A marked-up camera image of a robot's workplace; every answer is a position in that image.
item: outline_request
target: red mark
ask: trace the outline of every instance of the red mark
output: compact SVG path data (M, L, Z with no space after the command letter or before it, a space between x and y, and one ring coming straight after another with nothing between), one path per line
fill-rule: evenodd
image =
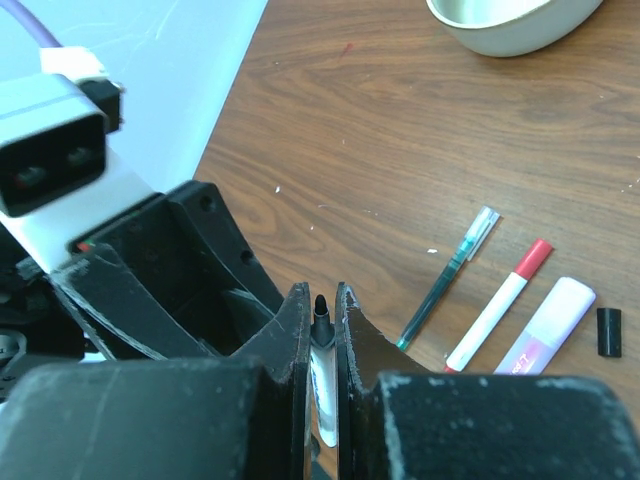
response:
M349 53L352 48L353 48L353 43L351 42L347 43L347 46L344 47L344 50L342 51L342 55L340 55L340 58L344 57L347 53Z

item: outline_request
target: brown wood surface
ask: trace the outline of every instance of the brown wood surface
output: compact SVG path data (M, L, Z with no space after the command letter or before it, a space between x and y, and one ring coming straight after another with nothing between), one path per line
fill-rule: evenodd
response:
M345 280L393 340L492 206L502 222L409 355L440 370L543 237L555 252L469 371L491 372L572 276L622 309L624 356L597 355L592 309L545 373L603 379L638 424L639 25L637 0L607 0L551 47L491 59L424 0L271 0L198 176L283 292L304 280L332 298Z

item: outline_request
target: red marker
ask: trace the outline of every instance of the red marker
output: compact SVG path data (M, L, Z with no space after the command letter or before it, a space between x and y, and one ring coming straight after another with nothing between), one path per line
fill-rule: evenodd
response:
M475 355L552 250L551 244L540 238L531 245L515 270L509 274L480 316L471 325L467 334L451 352L444 367L445 372L458 373L467 366L471 357Z

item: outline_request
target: light blue surface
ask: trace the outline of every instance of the light blue surface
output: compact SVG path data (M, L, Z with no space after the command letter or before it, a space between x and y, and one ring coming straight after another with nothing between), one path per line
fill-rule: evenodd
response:
M124 84L113 149L154 189L190 179L267 0L24 0L63 45ZM0 8L0 81L39 71L36 43Z

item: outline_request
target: gray bowl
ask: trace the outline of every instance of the gray bowl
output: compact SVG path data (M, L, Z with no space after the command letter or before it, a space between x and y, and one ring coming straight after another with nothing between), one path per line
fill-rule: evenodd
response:
M427 0L465 47L492 57L533 52L564 37L603 0Z

